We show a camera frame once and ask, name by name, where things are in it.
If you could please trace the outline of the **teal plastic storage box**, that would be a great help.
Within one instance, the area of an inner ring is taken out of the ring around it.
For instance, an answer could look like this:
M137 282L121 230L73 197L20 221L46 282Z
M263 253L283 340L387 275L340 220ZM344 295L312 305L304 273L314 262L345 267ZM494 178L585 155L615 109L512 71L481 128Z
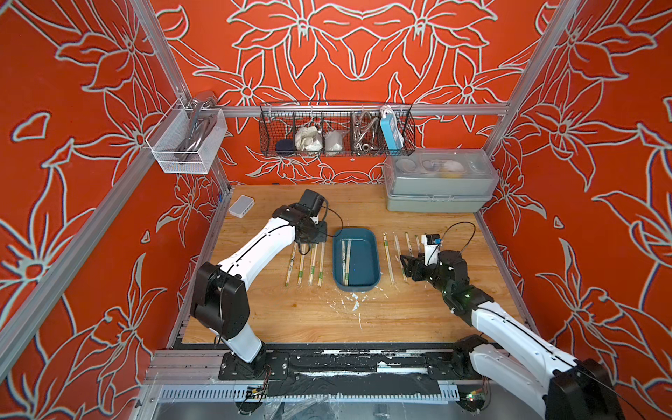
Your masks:
M334 282L343 292L370 292L381 280L381 264L378 255L376 236L373 231L363 227L340 229L332 238L332 273ZM341 284L341 241L352 240L350 284Z

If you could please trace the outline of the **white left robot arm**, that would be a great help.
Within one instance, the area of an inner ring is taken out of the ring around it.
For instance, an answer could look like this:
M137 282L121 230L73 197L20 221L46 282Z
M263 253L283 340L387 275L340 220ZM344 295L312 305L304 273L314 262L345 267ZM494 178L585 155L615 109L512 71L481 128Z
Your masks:
M206 262L196 272L191 316L224 341L239 362L256 368L263 363L264 343L250 326L248 289L263 269L296 243L327 240L327 199L305 190L300 200L277 208L262 230L218 264Z

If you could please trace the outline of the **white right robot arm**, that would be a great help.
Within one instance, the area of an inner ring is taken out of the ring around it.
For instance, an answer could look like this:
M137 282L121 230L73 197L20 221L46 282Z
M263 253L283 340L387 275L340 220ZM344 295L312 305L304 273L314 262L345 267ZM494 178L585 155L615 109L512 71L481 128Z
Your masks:
M451 313L478 330L467 351L472 370L527 404L543 419L622 419L607 370L579 360L518 322L472 285L458 251L400 258L406 277L440 292Z

